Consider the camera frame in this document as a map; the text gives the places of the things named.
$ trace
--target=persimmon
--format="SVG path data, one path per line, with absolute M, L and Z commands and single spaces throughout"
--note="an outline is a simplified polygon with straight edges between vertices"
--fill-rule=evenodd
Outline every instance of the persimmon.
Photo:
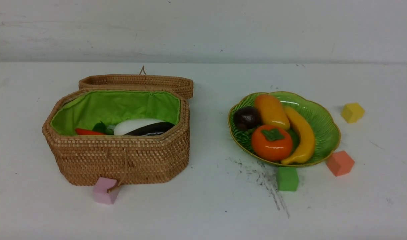
M 267 161 L 281 161 L 292 152 L 292 137 L 287 131 L 272 125 L 258 127 L 251 137 L 254 152 Z

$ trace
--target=basket handle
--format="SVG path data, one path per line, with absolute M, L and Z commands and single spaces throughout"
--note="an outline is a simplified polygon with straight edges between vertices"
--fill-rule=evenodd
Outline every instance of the basket handle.
M 144 75 L 147 75 L 146 70 L 144 70 L 144 65 L 141 68 L 141 71 L 140 71 L 140 73 L 138 75 L 141 75 L 141 73 L 144 73 Z

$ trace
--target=yellow block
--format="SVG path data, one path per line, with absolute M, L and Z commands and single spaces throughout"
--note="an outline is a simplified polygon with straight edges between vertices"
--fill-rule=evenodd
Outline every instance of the yellow block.
M 365 110 L 359 105 L 359 103 L 348 103 L 344 105 L 341 116 L 347 123 L 355 123 L 361 119 L 365 114 Z

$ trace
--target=wicker basket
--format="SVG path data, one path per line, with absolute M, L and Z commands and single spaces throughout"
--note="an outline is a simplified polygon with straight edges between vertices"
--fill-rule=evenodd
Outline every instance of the wicker basket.
M 56 103 L 42 128 L 60 172 L 71 184 L 91 186 L 100 177 L 116 179 L 119 184 L 163 183 L 187 167 L 190 109 L 186 98 L 193 96 L 192 80 L 170 76 L 103 75 L 81 80 L 79 88 Z M 51 126 L 55 114 L 66 103 L 93 90 L 169 92 L 180 99 L 179 122 L 165 134 L 151 137 L 58 134 Z

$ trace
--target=foam cube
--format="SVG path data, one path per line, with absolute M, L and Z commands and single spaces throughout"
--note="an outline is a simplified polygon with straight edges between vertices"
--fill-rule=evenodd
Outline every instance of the foam cube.
M 341 116 L 347 123 L 355 123 L 361 119 L 365 114 L 365 110 L 359 105 L 359 103 L 348 103 L 344 105 Z
M 295 167 L 279 167 L 276 179 L 279 191 L 295 192 L 300 182 Z
M 354 160 L 345 151 L 335 152 L 326 161 L 326 165 L 334 176 L 338 177 L 351 171 Z
M 114 204 L 120 188 L 118 187 L 110 193 L 107 193 L 107 190 L 114 187 L 117 183 L 118 181 L 115 179 L 99 178 L 92 190 L 94 200 L 102 204 Z

